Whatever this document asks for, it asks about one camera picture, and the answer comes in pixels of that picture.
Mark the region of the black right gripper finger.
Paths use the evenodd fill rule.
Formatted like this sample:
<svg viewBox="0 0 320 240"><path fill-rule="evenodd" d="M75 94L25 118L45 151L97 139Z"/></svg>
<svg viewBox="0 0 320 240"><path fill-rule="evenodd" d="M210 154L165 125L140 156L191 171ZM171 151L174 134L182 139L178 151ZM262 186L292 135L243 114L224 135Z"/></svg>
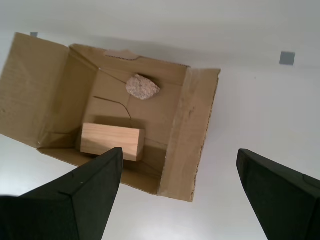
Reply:
<svg viewBox="0 0 320 240"><path fill-rule="evenodd" d="M269 240L320 238L320 182L248 149L236 167L243 190Z"/></svg>
<svg viewBox="0 0 320 240"><path fill-rule="evenodd" d="M123 150L116 147L21 196L1 196L0 238L102 239L123 163Z"/></svg>

